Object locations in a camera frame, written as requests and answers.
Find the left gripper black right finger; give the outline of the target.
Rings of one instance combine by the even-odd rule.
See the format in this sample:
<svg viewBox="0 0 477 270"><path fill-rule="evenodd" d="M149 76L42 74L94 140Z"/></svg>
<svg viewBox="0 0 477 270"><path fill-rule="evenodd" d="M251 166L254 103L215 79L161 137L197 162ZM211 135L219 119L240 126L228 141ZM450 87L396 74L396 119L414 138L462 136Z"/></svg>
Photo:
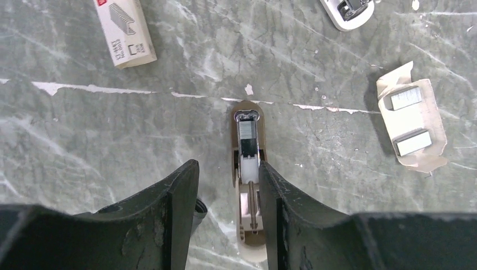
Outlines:
<svg viewBox="0 0 477 270"><path fill-rule="evenodd" d="M262 162L269 269L475 269L476 214L364 212L315 200Z"/></svg>

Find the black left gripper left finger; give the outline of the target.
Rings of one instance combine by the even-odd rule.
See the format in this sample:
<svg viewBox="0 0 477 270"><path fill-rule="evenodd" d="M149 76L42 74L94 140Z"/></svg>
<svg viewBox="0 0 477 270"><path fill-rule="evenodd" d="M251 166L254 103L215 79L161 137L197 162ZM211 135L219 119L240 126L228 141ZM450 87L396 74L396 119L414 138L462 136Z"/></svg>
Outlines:
<svg viewBox="0 0 477 270"><path fill-rule="evenodd" d="M184 269L199 164L95 213L1 205L2 269Z"/></svg>

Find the brown stapler base part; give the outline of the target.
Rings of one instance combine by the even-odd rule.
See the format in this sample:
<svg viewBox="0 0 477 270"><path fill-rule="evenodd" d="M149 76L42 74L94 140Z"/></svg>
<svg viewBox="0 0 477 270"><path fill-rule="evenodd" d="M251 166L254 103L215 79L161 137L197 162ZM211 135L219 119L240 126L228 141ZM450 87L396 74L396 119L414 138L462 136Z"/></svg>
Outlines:
<svg viewBox="0 0 477 270"><path fill-rule="evenodd" d="M259 189L259 166L267 160L264 122L264 113L256 103L241 101L232 109L236 239L239 255L252 263L267 260Z"/></svg>

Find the white staple box tray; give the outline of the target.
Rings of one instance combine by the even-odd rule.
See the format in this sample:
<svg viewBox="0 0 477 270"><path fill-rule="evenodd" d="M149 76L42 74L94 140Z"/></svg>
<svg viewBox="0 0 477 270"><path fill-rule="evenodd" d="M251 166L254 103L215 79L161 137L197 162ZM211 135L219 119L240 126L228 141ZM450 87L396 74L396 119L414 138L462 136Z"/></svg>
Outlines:
<svg viewBox="0 0 477 270"><path fill-rule="evenodd" d="M443 156L447 145L447 136L431 81L429 79L413 81L411 78L413 66L414 63L410 61L381 76L376 82L377 101L399 163L409 170L431 173L436 168L448 163L448 160ZM390 95L415 86L421 89L422 101L393 111L390 105ZM399 156L393 143L394 140L422 129L429 131L432 145L409 155Z"/></svg>

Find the white staple box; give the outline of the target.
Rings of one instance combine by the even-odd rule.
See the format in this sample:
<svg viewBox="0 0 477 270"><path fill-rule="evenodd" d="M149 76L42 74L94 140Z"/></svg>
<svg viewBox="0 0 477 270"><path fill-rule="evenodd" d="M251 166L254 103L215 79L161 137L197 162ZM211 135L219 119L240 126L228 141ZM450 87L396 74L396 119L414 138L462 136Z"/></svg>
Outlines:
<svg viewBox="0 0 477 270"><path fill-rule="evenodd" d="M116 68L131 68L157 60L139 0L93 2Z"/></svg>

